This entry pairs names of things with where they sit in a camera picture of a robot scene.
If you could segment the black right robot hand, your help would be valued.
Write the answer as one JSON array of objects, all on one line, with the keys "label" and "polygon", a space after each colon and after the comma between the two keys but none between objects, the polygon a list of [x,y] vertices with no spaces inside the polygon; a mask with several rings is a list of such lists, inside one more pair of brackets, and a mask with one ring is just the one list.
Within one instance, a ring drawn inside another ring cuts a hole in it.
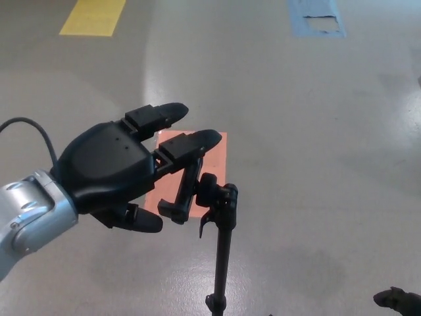
[{"label": "black right robot hand", "polygon": [[420,316],[419,294],[392,286],[375,294],[373,300],[378,306],[390,308],[403,316]]}]

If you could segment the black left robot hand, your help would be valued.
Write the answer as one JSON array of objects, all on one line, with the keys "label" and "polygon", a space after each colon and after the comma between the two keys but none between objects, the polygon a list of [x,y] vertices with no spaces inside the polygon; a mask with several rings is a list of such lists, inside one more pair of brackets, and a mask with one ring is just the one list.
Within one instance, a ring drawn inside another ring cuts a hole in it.
[{"label": "black left robot hand", "polygon": [[[188,114],[182,103],[146,105],[118,121],[96,124],[71,141],[50,172],[58,177],[78,214],[90,214],[107,228],[158,233],[163,217],[177,224],[189,218],[205,154],[222,139],[215,130],[178,134],[149,151],[142,143]],[[158,213],[133,200],[154,190],[158,180],[183,171],[176,200],[158,202]]]}]

